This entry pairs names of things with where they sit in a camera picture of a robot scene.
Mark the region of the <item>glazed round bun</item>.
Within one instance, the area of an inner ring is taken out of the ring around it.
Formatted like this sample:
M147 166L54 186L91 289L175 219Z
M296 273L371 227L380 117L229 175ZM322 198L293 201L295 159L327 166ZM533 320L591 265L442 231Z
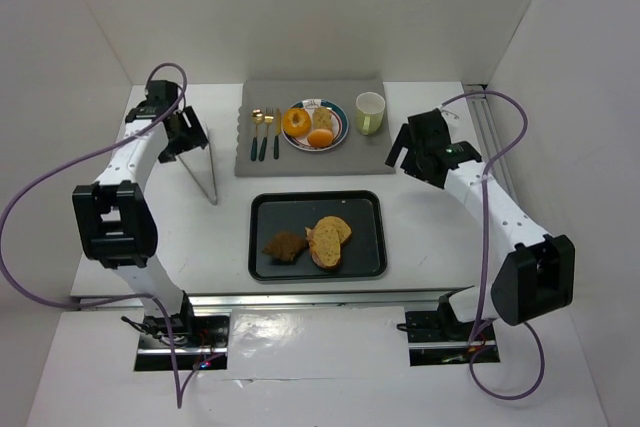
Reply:
M333 139L333 132L324 128L312 130L306 137L310 147L319 149L329 147L332 144Z

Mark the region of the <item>small seeded bread slice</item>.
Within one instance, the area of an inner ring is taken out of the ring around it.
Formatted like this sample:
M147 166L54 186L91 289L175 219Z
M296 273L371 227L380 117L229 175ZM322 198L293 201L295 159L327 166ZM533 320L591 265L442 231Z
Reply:
M316 107L312 114L313 129L333 131L332 111L324 106Z

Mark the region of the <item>orange bagel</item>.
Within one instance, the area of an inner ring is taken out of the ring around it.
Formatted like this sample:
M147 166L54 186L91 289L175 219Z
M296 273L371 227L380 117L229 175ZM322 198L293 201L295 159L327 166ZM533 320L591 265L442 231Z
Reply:
M306 136L312 127L312 120L304 108L290 108L282 117L282 130L291 137Z

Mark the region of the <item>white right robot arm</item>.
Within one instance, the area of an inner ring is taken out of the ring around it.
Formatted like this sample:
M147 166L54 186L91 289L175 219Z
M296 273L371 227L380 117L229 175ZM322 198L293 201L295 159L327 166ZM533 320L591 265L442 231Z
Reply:
M447 192L483 229L480 285L445 301L456 321L501 319L517 326L572 303L574 244L533 221L470 143L453 142L440 110L409 117L386 163Z

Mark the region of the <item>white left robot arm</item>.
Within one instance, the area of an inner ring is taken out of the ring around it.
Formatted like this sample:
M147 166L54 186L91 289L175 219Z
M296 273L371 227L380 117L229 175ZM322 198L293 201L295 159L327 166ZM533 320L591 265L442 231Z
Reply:
M125 145L115 149L90 185L76 187L72 203L84 255L114 272L142 296L143 329L155 335L189 336L195 315L188 295L157 257L159 234L144 190L158 163L209 151L194 109L178 107L184 89L168 80L147 84L145 99L125 117Z

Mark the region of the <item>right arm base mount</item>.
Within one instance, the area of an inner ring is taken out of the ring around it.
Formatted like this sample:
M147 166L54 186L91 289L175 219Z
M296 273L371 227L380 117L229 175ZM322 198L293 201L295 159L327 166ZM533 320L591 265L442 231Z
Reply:
M479 363L499 363L493 328L487 327L469 344L472 326L455 317L449 295L443 295L431 310L406 311L396 329L407 337L411 367L463 365L473 356Z

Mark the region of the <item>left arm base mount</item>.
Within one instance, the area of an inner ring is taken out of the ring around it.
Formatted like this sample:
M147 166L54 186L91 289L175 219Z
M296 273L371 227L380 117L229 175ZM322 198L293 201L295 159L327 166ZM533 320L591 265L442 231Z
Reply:
M121 320L139 334L134 370L136 372L171 371L169 337L152 334L141 322L122 316ZM191 334L175 337L179 371L222 371L228 365L231 311L202 310L195 313Z

